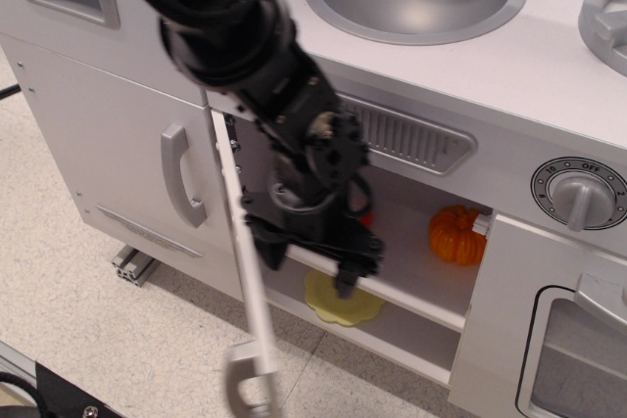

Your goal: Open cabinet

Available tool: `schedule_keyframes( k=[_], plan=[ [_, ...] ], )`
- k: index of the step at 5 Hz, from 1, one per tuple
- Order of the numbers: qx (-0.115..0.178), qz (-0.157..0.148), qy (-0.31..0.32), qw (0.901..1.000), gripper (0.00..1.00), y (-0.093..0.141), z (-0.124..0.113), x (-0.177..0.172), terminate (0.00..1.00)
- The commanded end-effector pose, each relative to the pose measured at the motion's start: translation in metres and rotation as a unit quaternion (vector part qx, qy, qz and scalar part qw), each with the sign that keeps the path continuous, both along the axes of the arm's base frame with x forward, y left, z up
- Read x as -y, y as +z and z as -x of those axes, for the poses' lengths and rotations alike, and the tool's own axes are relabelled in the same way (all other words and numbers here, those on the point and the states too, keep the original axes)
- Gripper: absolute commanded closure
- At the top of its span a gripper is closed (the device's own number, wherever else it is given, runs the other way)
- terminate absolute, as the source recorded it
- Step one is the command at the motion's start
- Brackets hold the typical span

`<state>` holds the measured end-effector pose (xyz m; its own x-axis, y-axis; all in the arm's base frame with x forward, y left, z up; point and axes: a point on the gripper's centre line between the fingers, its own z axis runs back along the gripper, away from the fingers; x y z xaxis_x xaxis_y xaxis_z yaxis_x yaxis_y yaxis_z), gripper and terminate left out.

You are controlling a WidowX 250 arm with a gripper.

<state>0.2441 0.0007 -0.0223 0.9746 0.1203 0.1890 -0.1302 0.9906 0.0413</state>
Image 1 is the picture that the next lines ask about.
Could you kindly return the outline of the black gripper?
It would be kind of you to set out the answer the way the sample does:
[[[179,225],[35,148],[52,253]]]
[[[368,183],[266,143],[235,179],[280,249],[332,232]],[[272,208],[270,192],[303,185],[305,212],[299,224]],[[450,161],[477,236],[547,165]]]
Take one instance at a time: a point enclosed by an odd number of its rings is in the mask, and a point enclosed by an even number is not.
[[[384,244],[330,198],[314,208],[290,208],[270,193],[241,198],[245,220],[265,265],[279,270],[287,247],[296,245],[337,264],[334,286],[339,299],[351,297],[362,276],[379,271]]]

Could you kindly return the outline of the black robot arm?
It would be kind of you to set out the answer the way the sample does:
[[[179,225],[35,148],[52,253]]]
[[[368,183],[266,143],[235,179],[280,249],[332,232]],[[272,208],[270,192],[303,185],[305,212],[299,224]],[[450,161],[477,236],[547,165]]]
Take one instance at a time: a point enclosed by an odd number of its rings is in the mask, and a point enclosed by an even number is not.
[[[201,87],[233,97],[252,113],[274,151],[263,193],[241,199],[257,250],[277,269],[297,245],[333,258],[337,295],[374,275],[382,241],[353,209],[353,188],[369,150],[359,119],[342,105],[300,47],[283,0],[145,0],[175,67]]]

